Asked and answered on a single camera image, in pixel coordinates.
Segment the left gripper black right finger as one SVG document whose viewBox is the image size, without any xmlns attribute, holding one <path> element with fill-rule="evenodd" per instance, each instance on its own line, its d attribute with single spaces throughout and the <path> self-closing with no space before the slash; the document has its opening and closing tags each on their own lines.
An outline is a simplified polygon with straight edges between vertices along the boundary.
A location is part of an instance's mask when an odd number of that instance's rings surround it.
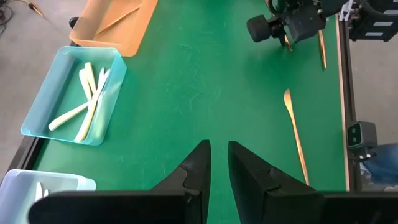
<svg viewBox="0 0 398 224">
<path fill-rule="evenodd" d="M 395 192 L 318 191 L 236 141 L 228 165 L 241 223 L 397 223 Z"/>
</svg>

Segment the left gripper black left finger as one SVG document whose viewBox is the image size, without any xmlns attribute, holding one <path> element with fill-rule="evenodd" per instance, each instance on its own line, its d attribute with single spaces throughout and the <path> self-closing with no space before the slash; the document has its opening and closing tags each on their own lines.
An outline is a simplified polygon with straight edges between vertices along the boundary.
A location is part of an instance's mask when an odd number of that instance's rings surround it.
<svg viewBox="0 0 398 224">
<path fill-rule="evenodd" d="M 202 140 L 150 190 L 63 191 L 35 202 L 29 223 L 206 223 L 211 144 Z"/>
</svg>

